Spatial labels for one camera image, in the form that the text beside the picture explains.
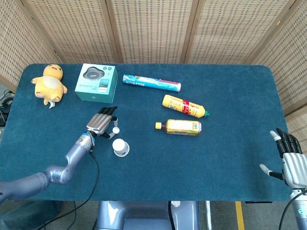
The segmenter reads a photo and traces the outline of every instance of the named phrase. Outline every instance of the blue tablecloth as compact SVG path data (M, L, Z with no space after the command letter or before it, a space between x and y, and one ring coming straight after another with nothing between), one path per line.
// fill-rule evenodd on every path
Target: blue tablecloth
M81 64L61 64L68 94L52 109L34 96L31 79L46 64L28 66L21 77L0 144L0 181L65 165L65 154L101 107L81 101L74 92ZM118 84L114 102L122 138L130 145L124 158L112 141L98 138L94 153L100 179L93 200L286 200L281 181L259 168L282 168L269 131L286 130L271 71L265 66L115 64ZM180 92L122 83L123 74L181 82ZM165 94L202 104L210 117L192 116L162 106ZM155 130L167 119L199 120L198 137ZM94 185L96 165L85 156L71 184L51 184L33 199L85 200Z

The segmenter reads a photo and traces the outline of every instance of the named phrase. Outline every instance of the juice bottle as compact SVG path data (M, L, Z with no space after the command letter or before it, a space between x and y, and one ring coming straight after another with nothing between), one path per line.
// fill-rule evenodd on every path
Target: juice bottle
M196 136L201 132L201 123L198 121L168 119L155 123L156 129L162 129L169 134Z
M182 100L180 98L173 97L168 94L164 96L162 105L167 108L174 109L176 111L189 114L197 118L210 115L210 113L206 111L203 106L189 102L187 100Z

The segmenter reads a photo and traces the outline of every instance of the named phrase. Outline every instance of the teal box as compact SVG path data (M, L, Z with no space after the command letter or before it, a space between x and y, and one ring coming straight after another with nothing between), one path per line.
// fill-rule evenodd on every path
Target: teal box
M113 103L117 78L115 66L83 64L75 92L82 101Z

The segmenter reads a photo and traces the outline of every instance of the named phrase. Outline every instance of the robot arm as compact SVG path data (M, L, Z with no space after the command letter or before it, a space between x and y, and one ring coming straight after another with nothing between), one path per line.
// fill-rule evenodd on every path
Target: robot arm
M13 182L0 182L0 204L6 199L14 201L32 197L45 191L50 183L68 184L72 181L75 169L80 161L89 153L95 143L95 137L103 136L112 138L114 133L107 134L111 121L117 127L118 119L112 117L112 113L117 107L102 108L87 124L87 132L83 133L75 142L71 150L66 154L67 165L50 166L44 172L39 172L31 176Z
M291 134L276 129L277 133L270 134L276 142L280 158L283 163L283 173L269 170L265 165L260 167L269 176L284 180L285 184L292 188L290 198L293 199L304 192L307 187L307 156L303 154L298 140ZM307 195L303 193L297 197L292 206L299 230L307 230Z

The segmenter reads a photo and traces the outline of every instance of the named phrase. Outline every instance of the plush toy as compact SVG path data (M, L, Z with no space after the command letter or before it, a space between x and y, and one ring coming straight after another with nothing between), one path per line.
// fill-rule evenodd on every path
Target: plush toy
M51 64L44 69L42 77L31 80L31 83L35 84L35 96L44 98L44 105L49 102L49 109L62 99L63 93L67 93L67 88L61 83L62 77L62 68Z

